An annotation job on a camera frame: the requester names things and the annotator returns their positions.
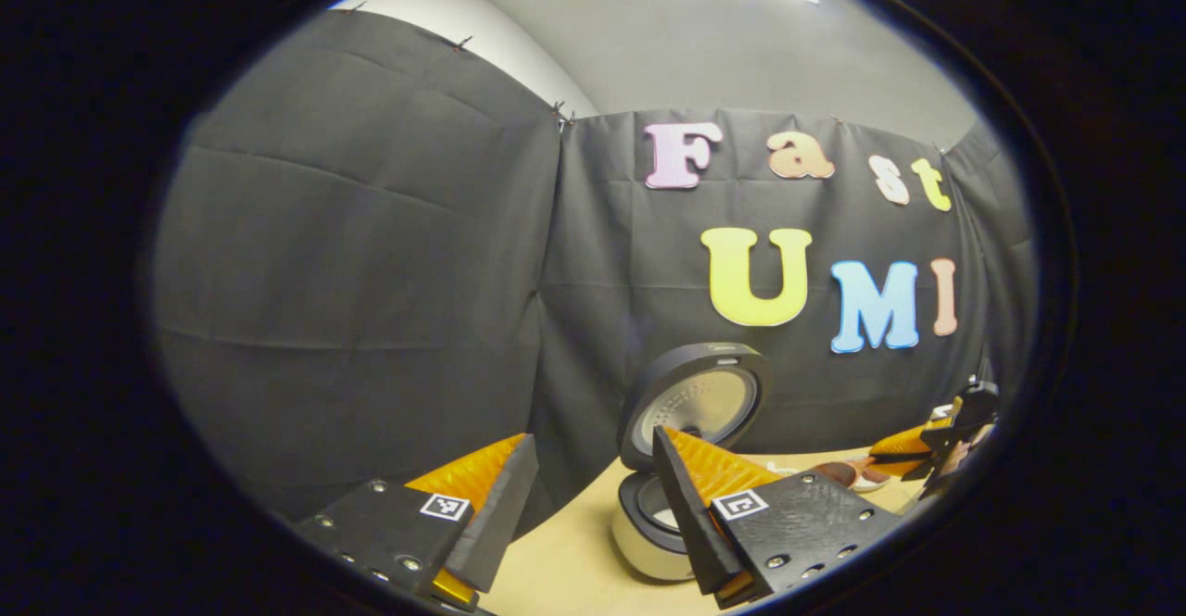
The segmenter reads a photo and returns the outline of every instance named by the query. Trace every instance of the letter u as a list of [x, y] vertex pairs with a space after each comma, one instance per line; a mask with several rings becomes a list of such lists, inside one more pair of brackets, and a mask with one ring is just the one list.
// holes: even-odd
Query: letter u
[[720, 227], [701, 234], [708, 247], [708, 292], [716, 312], [742, 326], [785, 324], [808, 300], [806, 247], [811, 234], [802, 229], [776, 229], [770, 242], [783, 261], [783, 291], [774, 299], [759, 299], [750, 287], [750, 248], [758, 235], [748, 229]]

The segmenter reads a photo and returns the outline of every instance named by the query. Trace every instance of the wooden table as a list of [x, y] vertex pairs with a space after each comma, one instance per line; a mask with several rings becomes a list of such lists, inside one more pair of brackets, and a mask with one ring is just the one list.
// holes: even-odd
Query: wooden table
[[[795, 471], [821, 463], [865, 456], [868, 447], [785, 456], [746, 456]], [[506, 548], [498, 576], [479, 605], [498, 616], [534, 614], [720, 614], [713, 596], [700, 595], [696, 582], [650, 579], [621, 557], [610, 533], [618, 507], [618, 485], [630, 470], [614, 459], [563, 509]], [[923, 487], [892, 477], [885, 487], [860, 494], [886, 510], [901, 514]]]

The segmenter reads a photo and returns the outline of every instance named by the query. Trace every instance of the letter m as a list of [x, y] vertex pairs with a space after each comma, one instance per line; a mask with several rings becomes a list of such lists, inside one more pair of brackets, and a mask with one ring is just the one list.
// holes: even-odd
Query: letter m
[[881, 292], [862, 262], [837, 261], [831, 266], [831, 275], [840, 281], [840, 335], [831, 341], [833, 351], [861, 351], [865, 348], [860, 332], [862, 322], [873, 349], [881, 344], [881, 338], [891, 349], [918, 344], [914, 328], [917, 266], [908, 261], [891, 265]]

